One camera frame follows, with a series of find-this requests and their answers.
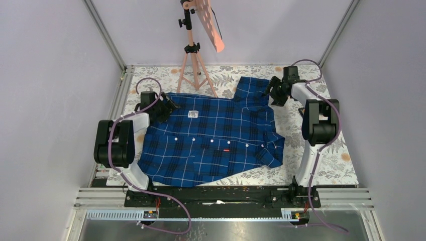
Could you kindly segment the blue plaid shirt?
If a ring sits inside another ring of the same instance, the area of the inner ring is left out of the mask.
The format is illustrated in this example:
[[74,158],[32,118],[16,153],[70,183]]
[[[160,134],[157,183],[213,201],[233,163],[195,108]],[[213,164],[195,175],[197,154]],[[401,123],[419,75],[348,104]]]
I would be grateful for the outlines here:
[[168,93],[178,105],[145,133],[138,166],[152,181],[176,187],[214,182],[283,163],[283,136],[264,94],[268,80],[241,77],[232,98]]

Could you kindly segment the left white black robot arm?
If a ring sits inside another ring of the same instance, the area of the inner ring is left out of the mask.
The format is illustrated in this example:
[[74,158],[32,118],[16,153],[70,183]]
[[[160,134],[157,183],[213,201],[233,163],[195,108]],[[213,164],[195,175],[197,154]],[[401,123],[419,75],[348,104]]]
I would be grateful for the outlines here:
[[152,182],[138,166],[135,134],[146,130],[151,124],[162,123],[179,106],[162,92],[140,93],[140,102],[133,113],[117,120],[100,120],[97,125],[93,158],[97,164],[112,168],[125,176],[131,191],[138,192],[136,199],[143,206],[155,202],[156,193],[149,186]]

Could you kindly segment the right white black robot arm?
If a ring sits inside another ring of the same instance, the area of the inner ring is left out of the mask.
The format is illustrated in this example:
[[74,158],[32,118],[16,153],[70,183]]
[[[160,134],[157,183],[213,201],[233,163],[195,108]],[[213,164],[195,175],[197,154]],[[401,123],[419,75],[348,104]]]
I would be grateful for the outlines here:
[[307,80],[299,77],[297,66],[284,67],[282,78],[272,77],[264,95],[270,96],[275,106],[284,106],[290,98],[304,105],[301,125],[304,152],[285,195],[290,204],[300,207],[314,194],[313,181],[322,150],[340,135],[339,101],[316,93]]

